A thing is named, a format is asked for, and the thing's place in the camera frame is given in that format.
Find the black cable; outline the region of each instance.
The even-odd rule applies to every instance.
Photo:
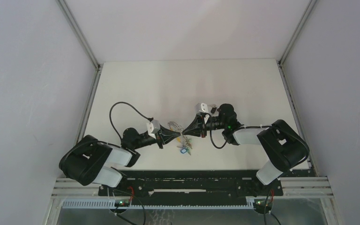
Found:
[[[264,211],[263,211],[263,217],[264,217],[264,224],[267,225],[267,218],[266,218],[266,207],[267,207],[267,202],[268,202],[268,197],[270,196],[271,193],[271,189],[274,186],[275,181],[271,182],[269,188],[268,188],[268,193],[267,193],[267,197],[266,200],[264,201]]]
[[[117,214],[116,216],[118,216],[119,218],[125,220],[126,222],[130,223],[131,225],[137,225],[137,224],[133,223],[132,221],[126,219],[125,217],[121,216],[120,214]]]
[[[114,130],[115,130],[115,132],[117,133],[119,139],[121,139],[121,140],[122,140],[122,137],[120,136],[119,132],[118,132],[117,129],[115,128],[115,126],[114,126],[114,124],[113,124],[113,119],[112,119],[112,117],[111,117],[111,113],[113,112],[113,108],[114,108],[116,105],[118,105],[118,104],[125,104],[125,105],[128,105],[128,106],[132,107],[132,109],[134,109],[139,115],[141,115],[143,118],[147,119],[147,120],[150,121],[150,122],[154,119],[154,118],[148,118],[148,117],[144,116],[144,115],[143,115],[141,112],[139,112],[133,105],[131,105],[131,104],[127,103],[127,102],[117,102],[117,103],[113,104],[113,105],[111,106],[111,109],[110,109],[110,122],[111,122],[111,126],[114,128]]]
[[[274,219],[277,220],[277,222],[278,222],[279,225],[282,225],[281,222],[279,221],[279,219],[278,219],[273,213],[270,213],[270,214],[272,215],[272,217],[274,217]]]
[[[127,177],[126,174],[124,174],[122,171],[118,170],[117,168],[114,168],[114,167],[111,166],[111,169],[114,169],[114,170],[116,170],[118,173],[122,174],[122,176]]]
[[[127,194],[127,195],[131,195],[132,197],[134,197],[135,199],[137,199],[137,200],[140,202],[140,205],[142,206],[143,214],[144,214],[144,222],[143,222],[143,225],[145,225],[145,221],[146,221],[146,218],[147,218],[147,213],[146,213],[146,211],[145,211],[145,208],[144,208],[144,205],[143,205],[142,201],[140,201],[140,199],[139,199],[138,197],[136,197],[136,196],[134,196],[133,194],[130,194],[130,193],[126,192],[126,191],[121,191],[121,190],[114,189],[114,188],[113,188],[113,190],[114,190],[114,191],[122,192],[122,193]],[[130,224],[132,224],[132,225],[137,225],[137,224],[132,223],[132,222],[130,222],[129,220],[125,219],[124,217],[119,216],[119,214],[117,214],[116,216],[118,216],[119,218],[125,220],[126,222],[128,222],[128,223],[130,223]]]
[[[210,114],[208,114],[210,117],[210,130],[209,130],[209,135],[210,135],[210,141],[212,142],[213,146],[215,146],[215,148],[217,149],[222,149],[224,148],[224,146],[227,144],[227,140],[224,142],[224,144],[221,147],[218,147],[215,142],[213,141],[213,137],[212,137],[212,125],[213,125],[213,119],[212,116]]]
[[[249,127],[244,127],[245,129],[248,129],[248,128],[270,128],[272,127],[271,125],[266,125],[266,126],[249,126]]]

